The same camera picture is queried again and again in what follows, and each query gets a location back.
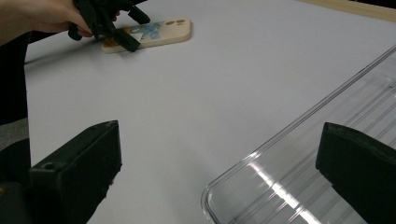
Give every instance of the clear plastic tray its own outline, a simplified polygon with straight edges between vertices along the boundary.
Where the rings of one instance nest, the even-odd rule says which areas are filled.
[[[396,144],[396,46],[204,190],[212,223],[365,223],[315,168],[324,122]]]

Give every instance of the table surface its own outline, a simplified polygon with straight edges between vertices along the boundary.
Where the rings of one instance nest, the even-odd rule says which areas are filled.
[[[32,163],[117,119],[122,163],[95,223],[206,223],[205,186],[396,43],[395,23],[295,0],[149,0],[189,41],[104,54],[67,33],[26,58]],[[125,12],[118,27],[133,25]]]

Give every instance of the forearm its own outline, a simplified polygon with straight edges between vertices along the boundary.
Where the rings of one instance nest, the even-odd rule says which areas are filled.
[[[32,31],[29,21],[23,17],[14,3],[13,1],[0,0],[0,46]]]

